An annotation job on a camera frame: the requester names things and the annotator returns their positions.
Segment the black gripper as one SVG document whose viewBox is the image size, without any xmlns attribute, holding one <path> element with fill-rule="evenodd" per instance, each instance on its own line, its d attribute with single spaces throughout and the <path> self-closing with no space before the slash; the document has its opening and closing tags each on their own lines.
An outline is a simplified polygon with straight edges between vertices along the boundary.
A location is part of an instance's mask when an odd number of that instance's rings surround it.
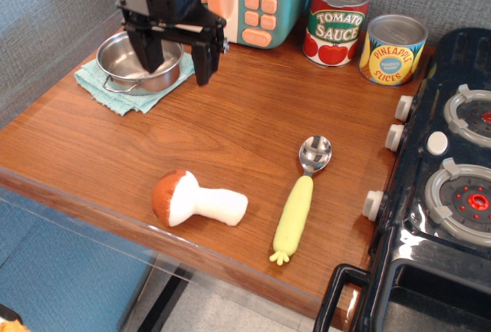
<svg viewBox="0 0 491 332">
<path fill-rule="evenodd" d="M 226 20 L 201 0 L 118 0 L 124 30 L 145 71 L 153 73 L 164 62 L 162 40 L 191 47 L 196 82 L 209 83 L 218 70 L 219 54 L 228 51 Z"/>
</svg>

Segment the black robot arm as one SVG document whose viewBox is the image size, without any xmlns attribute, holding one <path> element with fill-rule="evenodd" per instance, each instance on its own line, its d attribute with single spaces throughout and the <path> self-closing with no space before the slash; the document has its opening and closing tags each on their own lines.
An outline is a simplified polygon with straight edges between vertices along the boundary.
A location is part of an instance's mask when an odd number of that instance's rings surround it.
<svg viewBox="0 0 491 332">
<path fill-rule="evenodd" d="M 161 41 L 174 41 L 191 47 L 197 84 L 209 83 L 228 50 L 224 18 L 202 0 L 118 0 L 117 7 L 144 70 L 156 71 L 164 62 Z"/>
</svg>

